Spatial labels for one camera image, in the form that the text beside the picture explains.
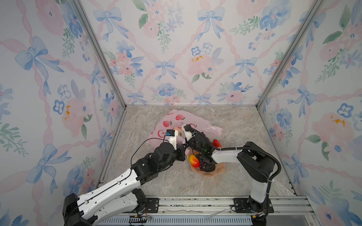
floral wallpaper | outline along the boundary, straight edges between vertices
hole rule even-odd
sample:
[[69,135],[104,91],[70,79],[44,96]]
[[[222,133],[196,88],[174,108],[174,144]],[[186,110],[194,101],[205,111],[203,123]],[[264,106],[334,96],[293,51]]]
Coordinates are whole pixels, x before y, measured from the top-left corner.
[[66,0],[2,1],[0,226],[59,225],[95,189],[121,107]]
[[313,0],[81,3],[127,104],[254,105]]
[[323,226],[362,225],[361,53],[362,1],[327,0],[259,108]]

perforated metal strip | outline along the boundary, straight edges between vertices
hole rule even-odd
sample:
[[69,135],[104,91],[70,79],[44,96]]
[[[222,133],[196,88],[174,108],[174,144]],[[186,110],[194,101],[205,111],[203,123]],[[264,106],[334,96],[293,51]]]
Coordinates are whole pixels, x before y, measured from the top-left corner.
[[[139,219],[129,216],[114,216],[98,225],[141,225]],[[153,216],[143,225],[252,225],[250,216],[213,216],[204,219],[203,216]]]

robotic arm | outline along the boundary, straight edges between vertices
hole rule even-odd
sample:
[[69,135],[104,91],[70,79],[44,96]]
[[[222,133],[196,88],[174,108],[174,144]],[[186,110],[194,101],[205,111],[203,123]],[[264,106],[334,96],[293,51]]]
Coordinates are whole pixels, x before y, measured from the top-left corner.
[[[182,129],[186,144],[176,144],[178,134],[169,129],[165,137],[168,142],[161,143],[153,153],[139,159],[119,177],[86,194],[68,195],[63,205],[64,226],[96,225],[120,213],[144,210],[147,198],[139,187],[169,169],[175,161],[185,161],[187,147],[200,153],[198,157],[203,159],[210,171],[215,169],[217,163],[240,162],[253,178],[253,188],[246,209],[256,213],[257,217],[266,217],[270,184],[272,178],[281,170],[278,160],[253,142],[247,142],[238,148],[217,148],[203,133],[189,124]],[[278,170],[269,176],[275,163]]]

pink plastic bag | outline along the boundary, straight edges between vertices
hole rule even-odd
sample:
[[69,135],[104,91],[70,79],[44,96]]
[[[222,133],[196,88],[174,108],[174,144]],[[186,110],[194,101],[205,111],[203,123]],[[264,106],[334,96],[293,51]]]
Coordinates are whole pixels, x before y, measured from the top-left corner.
[[[173,109],[156,125],[156,128],[148,138],[163,138],[167,129],[174,129],[178,133],[177,143],[185,143],[185,135],[181,126],[190,124],[193,128],[204,132],[206,136],[215,137],[221,135],[222,128],[212,126],[211,123],[201,117],[191,114],[187,111],[177,111]],[[162,140],[152,139],[147,141],[152,147],[156,148]]]

peach-colored bowl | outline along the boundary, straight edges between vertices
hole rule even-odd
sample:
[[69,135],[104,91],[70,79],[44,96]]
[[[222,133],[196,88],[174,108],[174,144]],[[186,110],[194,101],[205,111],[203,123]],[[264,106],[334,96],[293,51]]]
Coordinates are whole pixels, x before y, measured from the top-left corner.
[[215,165],[215,170],[214,170],[213,172],[204,172],[204,171],[201,171],[200,168],[195,168],[195,167],[193,167],[193,166],[191,165],[191,163],[190,163],[190,161],[189,161],[189,156],[190,156],[191,154],[192,154],[192,151],[190,150],[189,153],[186,155],[186,159],[187,159],[187,161],[189,162],[190,167],[191,167],[191,169],[192,169],[194,172],[196,172],[196,173],[198,173],[198,174],[200,174],[200,175],[203,175],[203,176],[205,176],[205,177],[210,178],[210,177],[213,177],[213,176],[215,176],[215,175],[217,175],[217,174],[221,174],[222,172],[225,171],[225,162],[216,164],[216,165]]

